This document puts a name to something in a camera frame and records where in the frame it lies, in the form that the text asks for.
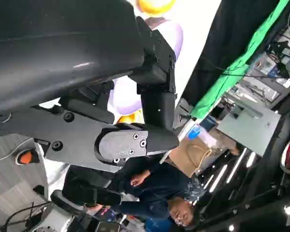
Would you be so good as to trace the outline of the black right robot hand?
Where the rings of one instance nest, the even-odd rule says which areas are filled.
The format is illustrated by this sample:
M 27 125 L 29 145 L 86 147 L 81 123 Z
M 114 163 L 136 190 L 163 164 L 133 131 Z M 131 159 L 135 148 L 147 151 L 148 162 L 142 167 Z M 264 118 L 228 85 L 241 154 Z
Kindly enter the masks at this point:
M 98 170 L 71 165 L 61 183 L 60 197 L 78 209 L 86 209 L 90 215 L 102 208 L 120 213 L 124 205 L 120 195 L 124 178 L 122 173 L 114 174 L 110 179 L 108 176 L 109 173 L 103 176 Z

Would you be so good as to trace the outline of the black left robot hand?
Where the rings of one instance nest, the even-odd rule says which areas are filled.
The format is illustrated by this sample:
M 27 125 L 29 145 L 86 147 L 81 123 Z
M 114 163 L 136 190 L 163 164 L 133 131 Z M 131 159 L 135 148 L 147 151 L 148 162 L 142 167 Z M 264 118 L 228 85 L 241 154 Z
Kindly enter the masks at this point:
M 178 146 L 175 53 L 125 0 L 0 0 L 0 131 L 49 160 L 115 173 Z M 115 125 L 112 81 L 128 76 L 144 124 Z

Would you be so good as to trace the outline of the person's hand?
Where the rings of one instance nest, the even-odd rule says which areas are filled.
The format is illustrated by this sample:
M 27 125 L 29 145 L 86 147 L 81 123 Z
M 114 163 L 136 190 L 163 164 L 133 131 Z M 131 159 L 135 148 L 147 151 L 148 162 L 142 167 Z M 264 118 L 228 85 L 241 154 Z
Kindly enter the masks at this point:
M 150 171 L 144 170 L 142 173 L 136 174 L 131 178 L 130 185 L 133 187 L 139 186 L 149 176 L 150 176 Z

